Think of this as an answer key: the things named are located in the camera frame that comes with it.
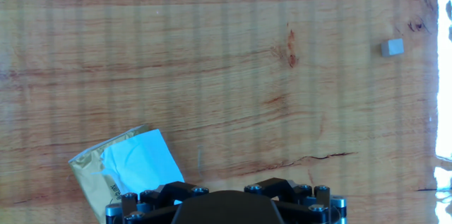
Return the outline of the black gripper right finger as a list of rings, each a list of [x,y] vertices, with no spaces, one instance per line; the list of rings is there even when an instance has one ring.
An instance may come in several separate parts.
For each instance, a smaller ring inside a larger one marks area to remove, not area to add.
[[[326,185],[270,178],[246,185],[244,192],[268,198],[284,223],[347,224],[346,198],[333,195]]]

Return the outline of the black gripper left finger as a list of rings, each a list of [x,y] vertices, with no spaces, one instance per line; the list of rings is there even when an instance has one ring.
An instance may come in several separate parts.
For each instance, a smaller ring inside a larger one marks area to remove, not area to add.
[[[209,193],[207,187],[186,182],[172,182],[148,189],[140,194],[129,192],[121,201],[105,207],[106,224],[173,223],[181,204],[186,199]]]

